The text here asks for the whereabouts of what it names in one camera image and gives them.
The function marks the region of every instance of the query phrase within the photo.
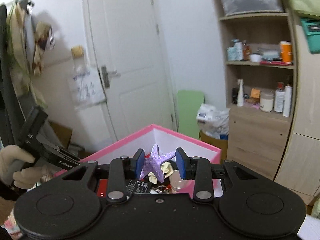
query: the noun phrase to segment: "bottle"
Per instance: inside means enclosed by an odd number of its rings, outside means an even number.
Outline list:
[[[278,82],[278,87],[277,87],[277,90],[276,90],[275,106],[273,108],[273,110],[275,112],[277,112],[277,113],[282,113],[283,112],[284,97],[285,97],[284,83],[283,82]]]
[[[243,95],[243,79],[238,79],[239,92],[237,106],[243,106],[244,104],[244,95]]]
[[[243,58],[244,60],[250,60],[251,49],[250,46],[247,44],[247,41],[243,41]]]
[[[260,110],[271,112],[273,109],[274,94],[272,91],[262,92],[260,96]]]
[[[290,116],[290,108],[291,108],[291,97],[292,97],[292,86],[287,84],[284,88],[285,97],[284,97],[284,107],[283,107],[283,116],[289,117]]]
[[[239,41],[238,39],[232,40],[235,45],[234,47],[236,48],[236,60],[243,60],[243,45],[242,42]]]

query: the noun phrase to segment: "plastic cup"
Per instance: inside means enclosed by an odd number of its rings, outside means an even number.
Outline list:
[[[172,193],[179,193],[179,191],[184,188],[188,182],[187,180],[183,180],[180,178],[178,170],[173,172],[173,174],[169,177],[169,180]]]
[[[281,49],[281,57],[282,61],[286,62],[287,64],[292,63],[292,45],[291,42],[281,41],[279,42],[280,49]]]

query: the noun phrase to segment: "poster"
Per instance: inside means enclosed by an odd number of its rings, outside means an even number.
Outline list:
[[[76,109],[106,101],[99,71],[95,67],[87,67],[74,72],[68,78],[68,85]]]

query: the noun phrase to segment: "cardboard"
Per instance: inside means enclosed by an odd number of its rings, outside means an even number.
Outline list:
[[[205,135],[202,131],[200,132],[200,140],[221,149],[220,163],[222,163],[222,161],[224,161],[227,158],[228,140],[220,140],[209,137]]]
[[[71,136],[72,136],[72,129],[55,122],[50,121],[49,123],[54,133],[57,135],[60,142],[62,143],[63,147],[65,147],[65,149],[68,149]]]

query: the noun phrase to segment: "door handle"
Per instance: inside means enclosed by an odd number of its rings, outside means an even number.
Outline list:
[[[101,75],[102,75],[102,80],[104,83],[104,87],[110,88],[110,79],[114,77],[120,77],[121,74],[117,73],[117,70],[115,71],[107,71],[107,66],[103,65],[101,67]]]

